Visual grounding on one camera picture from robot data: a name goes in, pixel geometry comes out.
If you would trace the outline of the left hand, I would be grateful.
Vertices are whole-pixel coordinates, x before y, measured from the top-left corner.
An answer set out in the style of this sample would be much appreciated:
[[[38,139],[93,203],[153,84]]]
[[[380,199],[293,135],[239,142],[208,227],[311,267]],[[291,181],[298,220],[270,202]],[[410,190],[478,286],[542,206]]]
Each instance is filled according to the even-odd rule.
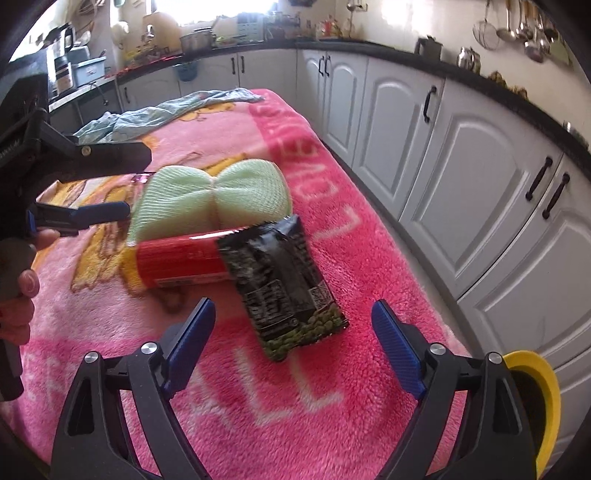
[[[40,281],[34,270],[26,269],[17,283],[19,293],[1,302],[1,339],[22,346],[30,339],[30,323],[35,312],[33,299],[40,291]]]

